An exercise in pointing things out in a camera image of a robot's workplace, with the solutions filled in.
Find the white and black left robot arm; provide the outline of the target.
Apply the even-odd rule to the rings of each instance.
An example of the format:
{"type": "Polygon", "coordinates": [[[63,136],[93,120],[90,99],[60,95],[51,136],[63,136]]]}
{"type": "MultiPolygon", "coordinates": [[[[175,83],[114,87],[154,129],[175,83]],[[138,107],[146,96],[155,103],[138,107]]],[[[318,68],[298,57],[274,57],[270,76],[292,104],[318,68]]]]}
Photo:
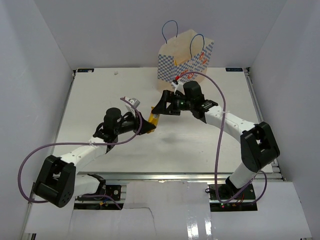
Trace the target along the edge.
{"type": "Polygon", "coordinates": [[[45,201],[62,208],[72,198],[106,197],[106,181],[97,174],[79,176],[78,173],[97,158],[107,154],[118,143],[118,136],[128,132],[143,135],[156,129],[152,122],[134,111],[122,115],[112,107],[106,111],[92,138],[73,151],[61,156],[50,155],[40,169],[34,193],[45,201]]]}

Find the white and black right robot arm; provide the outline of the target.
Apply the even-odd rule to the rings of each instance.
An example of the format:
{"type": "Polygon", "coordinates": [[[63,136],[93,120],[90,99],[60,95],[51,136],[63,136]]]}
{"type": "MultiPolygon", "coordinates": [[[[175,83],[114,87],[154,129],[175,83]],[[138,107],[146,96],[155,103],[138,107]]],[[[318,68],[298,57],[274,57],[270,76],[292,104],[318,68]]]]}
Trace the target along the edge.
{"type": "Polygon", "coordinates": [[[225,112],[218,103],[205,99],[196,81],[189,81],[182,87],[183,92],[164,90],[151,112],[179,116],[182,111],[190,111],[196,119],[220,128],[240,143],[242,162],[225,181],[226,195],[236,200],[243,195],[243,186],[280,155],[273,131],[264,121],[253,123],[225,112]]]}

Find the yellow snack bar top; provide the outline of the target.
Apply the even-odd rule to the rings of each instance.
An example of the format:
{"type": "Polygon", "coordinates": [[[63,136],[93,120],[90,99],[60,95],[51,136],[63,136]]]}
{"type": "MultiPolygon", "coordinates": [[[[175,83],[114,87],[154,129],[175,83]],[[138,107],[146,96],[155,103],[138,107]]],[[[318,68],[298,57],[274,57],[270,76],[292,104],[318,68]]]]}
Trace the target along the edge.
{"type": "Polygon", "coordinates": [[[150,131],[148,131],[147,132],[148,134],[150,134],[150,133],[155,131],[155,129],[158,126],[159,119],[160,119],[160,115],[159,114],[153,114],[152,111],[150,112],[150,115],[149,115],[149,118],[148,118],[148,122],[151,123],[152,125],[154,125],[155,128],[150,130],[150,131]]]}

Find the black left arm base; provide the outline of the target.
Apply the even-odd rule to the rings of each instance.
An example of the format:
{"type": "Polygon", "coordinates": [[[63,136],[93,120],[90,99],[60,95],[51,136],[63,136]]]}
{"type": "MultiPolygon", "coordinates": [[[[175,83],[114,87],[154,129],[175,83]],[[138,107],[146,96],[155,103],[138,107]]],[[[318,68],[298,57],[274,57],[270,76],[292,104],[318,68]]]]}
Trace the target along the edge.
{"type": "MultiPolygon", "coordinates": [[[[111,197],[115,201],[121,200],[121,192],[122,186],[121,185],[106,185],[104,189],[99,193],[99,195],[107,195],[111,197]]],[[[107,197],[82,197],[78,196],[76,198],[77,201],[100,201],[100,202],[107,202],[110,201],[107,197]]]]}

